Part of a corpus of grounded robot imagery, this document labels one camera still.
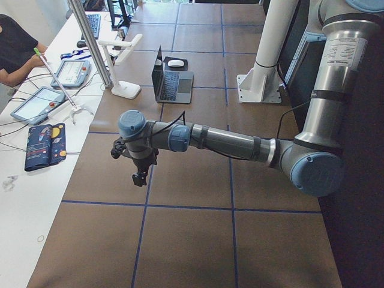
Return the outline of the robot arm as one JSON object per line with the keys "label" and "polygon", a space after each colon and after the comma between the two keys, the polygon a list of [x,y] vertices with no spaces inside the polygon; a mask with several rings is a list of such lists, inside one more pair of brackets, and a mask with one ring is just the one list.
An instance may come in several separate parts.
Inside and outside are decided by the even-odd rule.
{"label": "robot arm", "polygon": [[305,194],[323,197],[338,190],[344,174],[338,141],[340,124],[351,96],[369,38],[380,30],[382,1],[316,1],[310,5],[305,35],[325,42],[303,130],[293,140],[263,139],[206,125],[149,121],[138,110],[124,112],[113,158],[133,160],[133,182],[146,184],[160,150],[207,149],[280,169]]}

